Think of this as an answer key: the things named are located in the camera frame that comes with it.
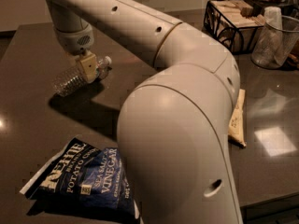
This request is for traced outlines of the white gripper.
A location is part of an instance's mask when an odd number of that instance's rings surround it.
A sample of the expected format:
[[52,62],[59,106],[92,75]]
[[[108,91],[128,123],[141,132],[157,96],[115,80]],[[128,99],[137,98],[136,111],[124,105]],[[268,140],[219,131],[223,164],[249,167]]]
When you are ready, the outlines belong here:
[[54,29],[54,31],[59,44],[66,52],[72,55],[80,54],[77,59],[78,70],[87,83],[93,83],[98,76],[98,72],[96,55],[87,50],[94,43],[91,25],[87,25],[78,32],[66,33],[57,29]]

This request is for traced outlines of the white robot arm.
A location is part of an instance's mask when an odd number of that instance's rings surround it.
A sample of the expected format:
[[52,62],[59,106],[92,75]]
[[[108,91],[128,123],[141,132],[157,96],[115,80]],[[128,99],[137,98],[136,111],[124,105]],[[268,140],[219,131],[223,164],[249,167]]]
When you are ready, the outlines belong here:
[[228,150],[240,75],[231,52],[134,0],[46,0],[58,35],[91,24],[157,74],[125,100],[121,157],[142,224],[243,224]]

